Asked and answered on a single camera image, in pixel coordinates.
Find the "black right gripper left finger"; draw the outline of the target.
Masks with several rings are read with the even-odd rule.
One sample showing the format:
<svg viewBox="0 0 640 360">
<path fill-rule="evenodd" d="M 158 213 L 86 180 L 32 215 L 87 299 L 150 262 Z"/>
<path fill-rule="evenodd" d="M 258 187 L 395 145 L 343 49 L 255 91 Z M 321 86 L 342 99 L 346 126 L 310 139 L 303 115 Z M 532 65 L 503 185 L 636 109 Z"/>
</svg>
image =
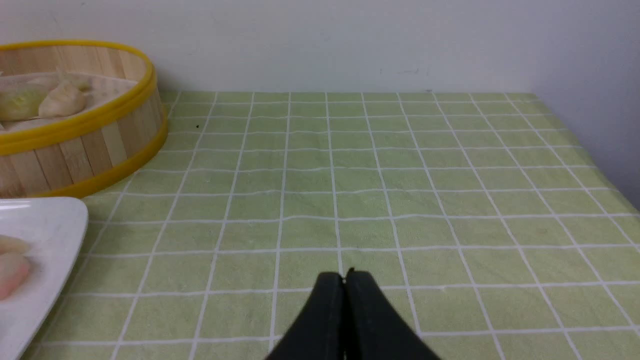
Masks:
<svg viewBox="0 0 640 360">
<path fill-rule="evenodd" d="M 270 351 L 268 360 L 342 360 L 345 289 L 336 272 L 318 274 L 301 311 Z"/>
</svg>

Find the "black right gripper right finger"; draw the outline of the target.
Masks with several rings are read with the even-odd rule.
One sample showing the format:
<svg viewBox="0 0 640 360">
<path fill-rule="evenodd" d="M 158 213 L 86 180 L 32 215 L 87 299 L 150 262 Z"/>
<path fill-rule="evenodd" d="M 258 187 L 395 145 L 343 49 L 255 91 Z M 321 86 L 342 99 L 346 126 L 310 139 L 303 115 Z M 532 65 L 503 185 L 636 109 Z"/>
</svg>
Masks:
<svg viewBox="0 0 640 360">
<path fill-rule="evenodd" d="M 346 360 L 439 360 L 391 305 L 370 272 L 350 268 L 344 292 Z"/>
</svg>

